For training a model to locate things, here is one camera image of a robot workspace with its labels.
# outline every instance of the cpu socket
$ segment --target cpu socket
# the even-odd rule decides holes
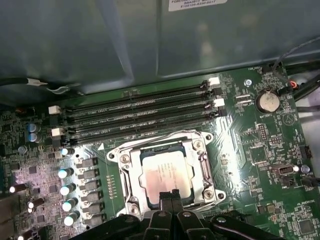
[[[159,207],[159,193],[179,189],[184,208],[200,210],[223,201],[215,189],[206,145],[209,132],[183,130],[126,142],[107,154],[118,163],[125,207],[117,214],[142,218]]]

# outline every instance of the motherboard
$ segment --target motherboard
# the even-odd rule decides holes
[[[288,82],[260,66],[19,107],[0,114],[0,194],[16,203],[3,239],[142,219],[172,189],[206,219],[319,239],[311,157]]]

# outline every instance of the white label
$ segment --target white label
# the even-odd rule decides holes
[[[169,0],[169,12],[225,4],[228,0]]]

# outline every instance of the cable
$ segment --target cable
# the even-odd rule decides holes
[[[315,113],[315,112],[320,112],[320,105],[297,106],[296,109],[299,113]]]
[[[316,42],[316,41],[318,41],[318,40],[320,40],[320,36],[317,36],[317,37],[315,37],[315,38],[313,38],[313,39],[311,39],[311,40],[309,40],[309,41],[305,41],[305,42],[303,42],[303,43],[301,43],[301,44],[299,44],[299,45],[291,48],[289,51],[287,51],[287,52],[284,53],[282,56],[280,56],[280,57],[274,62],[273,66],[272,66],[272,68],[271,68],[273,74],[274,74],[277,78],[279,78],[279,79],[282,79],[282,80],[284,80],[284,81],[288,81],[288,79],[287,79],[286,77],[282,76],[282,75],[276,70],[276,68],[277,68],[277,66],[279,65],[279,63],[282,62],[287,56],[291,55],[293,52],[295,52],[295,51],[303,48],[303,47],[306,46],[306,45],[312,44],[312,43],[314,43],[314,42]]]

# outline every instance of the electrolytic capacitor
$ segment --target electrolytic capacitor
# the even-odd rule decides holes
[[[70,198],[62,204],[62,210],[69,212],[77,203],[78,200],[76,198]]]
[[[36,208],[44,203],[45,203],[45,200],[43,198],[38,198],[36,200],[29,201],[27,206],[29,209],[33,209],[33,208]]]
[[[34,123],[29,123],[26,128],[29,133],[38,133],[41,130],[41,127]]]
[[[13,193],[21,192],[26,189],[27,189],[27,185],[25,185],[24,183],[21,183],[21,184],[11,186],[9,189],[9,192],[13,194]]]
[[[73,148],[62,148],[61,154],[64,156],[71,156],[75,153],[75,150]]]
[[[67,196],[69,193],[74,191],[76,189],[76,186],[74,184],[68,184],[60,188],[60,194],[62,196]]]
[[[33,230],[28,230],[28,231],[25,231],[24,233],[22,233],[20,236],[18,236],[17,240],[28,240],[29,238],[32,237],[32,233],[34,231]]]
[[[18,152],[20,154],[26,154],[27,151],[28,151],[28,148],[25,145],[22,145],[22,146],[18,147]]]
[[[79,218],[80,214],[78,212],[71,212],[68,216],[64,219],[64,225],[70,227],[74,222]]]
[[[28,140],[32,143],[40,143],[42,140],[42,136],[38,133],[30,133],[28,136]]]
[[[71,176],[74,173],[74,170],[72,168],[64,168],[64,169],[60,169],[58,172],[58,177],[61,179],[64,179],[66,177]]]

